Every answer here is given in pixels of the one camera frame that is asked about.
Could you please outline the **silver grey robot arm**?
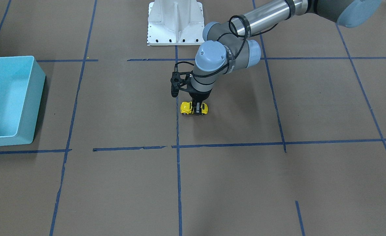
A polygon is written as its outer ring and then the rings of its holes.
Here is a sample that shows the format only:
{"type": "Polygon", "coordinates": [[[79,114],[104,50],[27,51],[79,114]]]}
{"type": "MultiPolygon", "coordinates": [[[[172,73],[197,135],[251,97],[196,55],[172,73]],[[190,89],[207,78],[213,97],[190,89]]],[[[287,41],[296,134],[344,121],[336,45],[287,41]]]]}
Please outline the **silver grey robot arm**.
{"type": "Polygon", "coordinates": [[[274,29],[296,15],[312,13],[346,28],[355,28],[370,18],[380,0],[272,0],[224,23],[205,25],[204,42],[195,55],[195,66],[187,76],[191,102],[183,102],[181,114],[204,115],[215,81],[223,74],[256,65],[262,49],[252,39],[274,29]]]}

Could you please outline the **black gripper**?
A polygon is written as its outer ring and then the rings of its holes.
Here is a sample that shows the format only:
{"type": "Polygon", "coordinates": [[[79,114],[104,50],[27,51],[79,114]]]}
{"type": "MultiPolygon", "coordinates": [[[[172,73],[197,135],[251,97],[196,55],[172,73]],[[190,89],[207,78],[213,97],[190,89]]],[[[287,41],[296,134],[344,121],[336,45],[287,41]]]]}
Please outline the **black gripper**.
{"type": "Polygon", "coordinates": [[[190,92],[192,103],[195,104],[195,115],[202,115],[202,102],[208,99],[211,91],[207,92],[190,92]]]}

